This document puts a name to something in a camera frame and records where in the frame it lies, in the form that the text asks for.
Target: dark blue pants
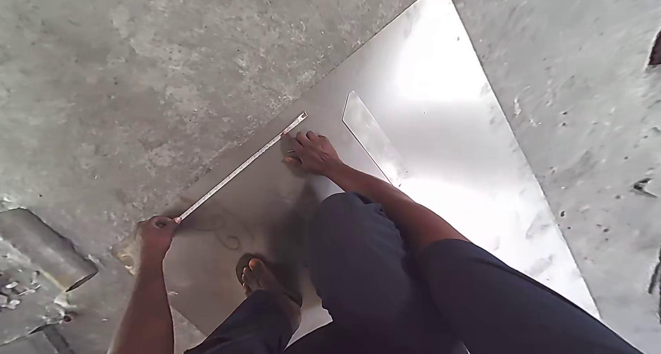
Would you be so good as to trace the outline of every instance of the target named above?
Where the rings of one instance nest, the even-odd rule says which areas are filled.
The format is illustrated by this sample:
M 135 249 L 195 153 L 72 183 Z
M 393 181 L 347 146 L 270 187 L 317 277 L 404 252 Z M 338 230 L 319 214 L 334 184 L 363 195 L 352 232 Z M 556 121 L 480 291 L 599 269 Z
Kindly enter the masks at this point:
M 638 353 L 579 307 L 473 244 L 434 243 L 421 271 L 381 205 L 361 195 L 324 200 L 308 240 L 312 282 L 333 322 L 294 342 L 287 354 L 465 352 L 457 336 L 473 354 Z M 293 332 L 275 298 L 256 291 L 190 353 L 284 351 Z

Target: stainless steel sheet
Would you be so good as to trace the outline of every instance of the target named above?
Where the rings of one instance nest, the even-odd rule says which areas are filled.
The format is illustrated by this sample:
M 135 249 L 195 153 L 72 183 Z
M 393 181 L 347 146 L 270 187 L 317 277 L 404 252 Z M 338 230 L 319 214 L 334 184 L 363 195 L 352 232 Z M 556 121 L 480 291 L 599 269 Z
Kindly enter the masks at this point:
M 179 215 L 283 130 L 326 135 L 341 158 L 384 178 L 342 122 L 356 90 L 410 168 L 401 189 L 478 245 L 598 316 L 475 55 L 451 0 L 418 0 L 241 147 L 186 190 Z M 234 268 L 244 252 L 301 265 L 303 225 L 318 200 L 339 191 L 325 178 L 290 172 L 279 142 L 182 223 L 165 262 L 171 303 L 210 333 L 243 300 Z M 329 321 L 305 268 L 297 337 Z

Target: person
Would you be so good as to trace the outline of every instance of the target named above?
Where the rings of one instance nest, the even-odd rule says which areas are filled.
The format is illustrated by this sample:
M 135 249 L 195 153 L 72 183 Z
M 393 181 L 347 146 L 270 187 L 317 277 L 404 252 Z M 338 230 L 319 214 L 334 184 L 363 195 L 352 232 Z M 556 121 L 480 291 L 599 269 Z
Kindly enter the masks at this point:
M 471 243 L 399 189 L 344 164 L 331 142 L 308 131 L 285 160 L 326 176 L 344 193 L 309 224 L 311 280 L 333 321 L 287 347 L 300 299 L 248 257 L 247 298 L 191 354 L 639 353 L 558 293 Z M 141 263 L 112 353 L 172 353 L 162 261 L 177 222 L 137 225 Z

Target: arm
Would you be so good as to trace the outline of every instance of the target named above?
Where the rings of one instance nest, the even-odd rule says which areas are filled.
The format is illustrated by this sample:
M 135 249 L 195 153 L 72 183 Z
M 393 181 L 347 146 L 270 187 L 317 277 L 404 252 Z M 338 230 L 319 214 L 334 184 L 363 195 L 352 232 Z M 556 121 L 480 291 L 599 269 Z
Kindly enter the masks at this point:
M 174 220 L 164 216 L 138 223 L 141 251 L 136 284 L 109 353 L 174 352 L 175 334 L 162 261 L 176 227 Z
M 331 142 L 321 135 L 299 132 L 292 141 L 296 158 L 286 158 L 304 171 L 324 175 L 344 191 L 356 191 L 381 203 L 388 218 L 397 225 L 402 237 L 416 252 L 437 240 L 459 239 L 468 242 L 452 225 L 429 208 L 414 202 L 389 183 L 355 170 L 338 157 Z

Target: flip-flop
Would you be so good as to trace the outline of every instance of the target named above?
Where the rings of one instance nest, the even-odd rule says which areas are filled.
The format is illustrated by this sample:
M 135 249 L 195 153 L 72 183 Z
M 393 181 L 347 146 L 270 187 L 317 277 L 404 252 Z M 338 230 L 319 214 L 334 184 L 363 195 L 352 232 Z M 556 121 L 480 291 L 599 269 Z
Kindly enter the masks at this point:
M 244 254 L 244 255 L 242 255 L 242 257 L 239 257 L 239 260 L 238 260 L 236 268 L 235 268 L 235 271 L 236 271 L 236 274 L 237 274 L 237 279 L 239 280 L 239 283 L 241 283 L 241 285 L 243 285 L 243 278 L 242 278 L 243 268 L 250 267 L 248 264 L 250 263 L 250 260 L 252 260 L 252 259 L 260 259 L 264 263 L 266 268 L 269 269 L 271 274 L 273 274 L 276 277 L 276 280 L 277 280 L 277 275 L 274 272 L 275 268 L 273 267 L 273 265 L 270 262 L 268 262 L 266 260 L 266 258 L 264 256 L 261 256 L 261 255 L 258 255 L 258 254 Z M 292 301 L 294 301 L 294 303 L 296 303 L 299 307 L 303 306 L 303 298 L 302 298 L 300 293 L 290 291 L 285 286 L 282 286 L 282 293 L 284 293 L 287 297 L 292 299 Z

